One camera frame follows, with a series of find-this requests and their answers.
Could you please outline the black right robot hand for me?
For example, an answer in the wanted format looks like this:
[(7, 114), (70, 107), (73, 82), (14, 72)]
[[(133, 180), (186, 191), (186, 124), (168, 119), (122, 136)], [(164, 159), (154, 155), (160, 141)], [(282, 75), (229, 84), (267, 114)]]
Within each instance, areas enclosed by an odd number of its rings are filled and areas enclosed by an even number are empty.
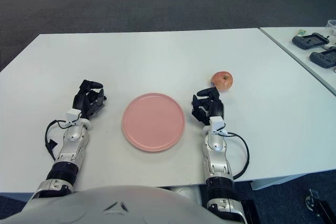
[(210, 117), (224, 118), (224, 105), (216, 87), (199, 91), (192, 98), (192, 116), (204, 125), (210, 125)]

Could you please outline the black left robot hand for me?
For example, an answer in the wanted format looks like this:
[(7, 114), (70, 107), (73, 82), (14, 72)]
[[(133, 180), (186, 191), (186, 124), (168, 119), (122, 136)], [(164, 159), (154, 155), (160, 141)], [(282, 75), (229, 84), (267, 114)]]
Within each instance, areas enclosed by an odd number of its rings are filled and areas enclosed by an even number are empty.
[(101, 83), (84, 80), (74, 97), (72, 108), (80, 110), (81, 118), (88, 120), (104, 107), (106, 99)]

